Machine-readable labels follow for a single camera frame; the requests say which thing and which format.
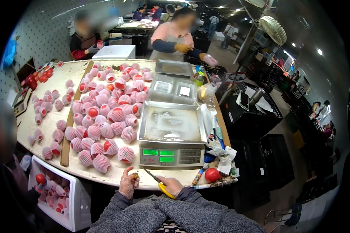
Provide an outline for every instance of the crate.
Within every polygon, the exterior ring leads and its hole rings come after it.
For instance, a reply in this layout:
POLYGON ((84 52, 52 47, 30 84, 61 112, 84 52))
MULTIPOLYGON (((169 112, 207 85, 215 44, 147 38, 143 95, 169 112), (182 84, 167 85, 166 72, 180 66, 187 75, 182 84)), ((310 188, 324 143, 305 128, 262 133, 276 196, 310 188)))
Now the crate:
POLYGON ((46 202, 40 201, 38 207, 54 221, 72 232, 91 226, 91 197, 89 195, 92 190, 91 185, 82 183, 78 178, 49 165, 36 156, 32 156, 32 169, 29 175, 28 186, 29 190, 37 185, 35 176, 41 173, 41 166, 70 181, 69 219, 67 219, 62 213, 58 213, 54 209, 48 207, 46 202))

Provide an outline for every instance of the scissors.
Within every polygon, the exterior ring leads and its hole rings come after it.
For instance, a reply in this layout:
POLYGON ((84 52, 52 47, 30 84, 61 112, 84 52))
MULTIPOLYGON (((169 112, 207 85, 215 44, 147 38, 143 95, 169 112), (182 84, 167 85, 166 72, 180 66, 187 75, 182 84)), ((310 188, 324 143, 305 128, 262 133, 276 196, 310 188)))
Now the scissors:
POLYGON ((166 194, 167 196, 169 196, 172 199, 176 199, 174 196, 172 196, 167 190, 166 190, 166 185, 164 185, 155 175, 151 174, 150 171, 146 170, 145 168, 143 168, 149 175, 151 175, 151 177, 153 177, 154 180, 156 180, 158 182, 158 186, 159 189, 166 194))

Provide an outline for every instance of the foam box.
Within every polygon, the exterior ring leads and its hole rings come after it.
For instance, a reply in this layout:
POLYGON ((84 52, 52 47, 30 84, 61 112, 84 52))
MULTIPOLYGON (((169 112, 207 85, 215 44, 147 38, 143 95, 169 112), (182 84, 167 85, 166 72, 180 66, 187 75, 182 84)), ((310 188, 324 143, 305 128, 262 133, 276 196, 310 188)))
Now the foam box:
POLYGON ((91 197, 89 195, 91 192, 87 192, 86 190, 91 191, 92 186, 82 183, 78 178, 49 165, 36 156, 32 156, 32 169, 30 170, 28 186, 29 190, 37 185, 35 176, 41 173, 41 166, 70 181, 69 219, 64 217, 63 213, 58 213, 53 208, 48 207, 46 202, 40 201, 38 207, 54 221, 72 232, 91 226, 91 197))
POLYGON ((215 34, 213 36, 213 40, 223 41, 224 40, 224 34, 222 32, 215 32, 215 34))
POLYGON ((100 49, 92 59, 136 59, 135 47, 135 45, 107 45, 100 49))

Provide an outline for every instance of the gray glove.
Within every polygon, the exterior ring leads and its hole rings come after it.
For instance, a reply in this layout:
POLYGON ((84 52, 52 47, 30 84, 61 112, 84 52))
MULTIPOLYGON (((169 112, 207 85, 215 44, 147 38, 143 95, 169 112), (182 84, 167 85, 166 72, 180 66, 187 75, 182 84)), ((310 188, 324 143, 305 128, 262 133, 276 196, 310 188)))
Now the gray glove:
POLYGON ((100 50, 95 44, 88 48, 89 53, 97 53, 100 50))

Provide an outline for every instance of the stainless steel tray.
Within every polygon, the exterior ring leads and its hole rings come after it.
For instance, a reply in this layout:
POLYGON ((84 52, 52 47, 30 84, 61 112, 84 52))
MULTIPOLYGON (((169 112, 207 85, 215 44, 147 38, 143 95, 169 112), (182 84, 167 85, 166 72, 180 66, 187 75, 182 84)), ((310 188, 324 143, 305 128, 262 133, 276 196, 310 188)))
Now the stainless steel tray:
POLYGON ((207 143, 200 106, 144 101, 137 140, 178 144, 207 143))
POLYGON ((167 73, 173 75, 193 76, 192 66, 188 62, 176 62, 169 60, 157 60, 157 73, 167 73))

